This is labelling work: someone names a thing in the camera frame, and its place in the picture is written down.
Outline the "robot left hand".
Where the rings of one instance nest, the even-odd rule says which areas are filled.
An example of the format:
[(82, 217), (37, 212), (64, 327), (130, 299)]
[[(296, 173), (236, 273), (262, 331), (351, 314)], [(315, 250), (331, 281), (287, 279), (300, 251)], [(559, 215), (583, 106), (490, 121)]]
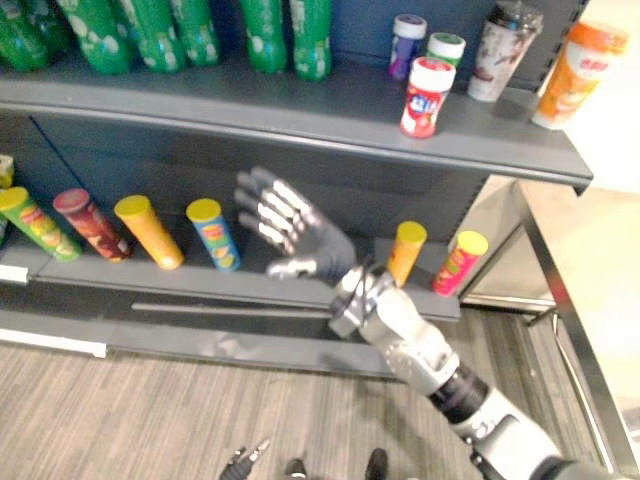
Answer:
[(263, 439), (253, 449), (241, 447), (234, 451), (223, 468), (219, 480), (245, 480), (249, 477), (254, 464), (265, 454), (271, 445), (271, 439)]

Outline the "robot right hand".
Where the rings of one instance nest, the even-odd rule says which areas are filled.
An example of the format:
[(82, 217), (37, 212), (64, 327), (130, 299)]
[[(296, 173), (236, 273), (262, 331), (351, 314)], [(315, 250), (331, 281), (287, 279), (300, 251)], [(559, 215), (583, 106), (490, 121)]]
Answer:
[(254, 167), (239, 172), (236, 181), (239, 223), (283, 254), (267, 266), (268, 276), (335, 285), (356, 265), (347, 235), (284, 179)]

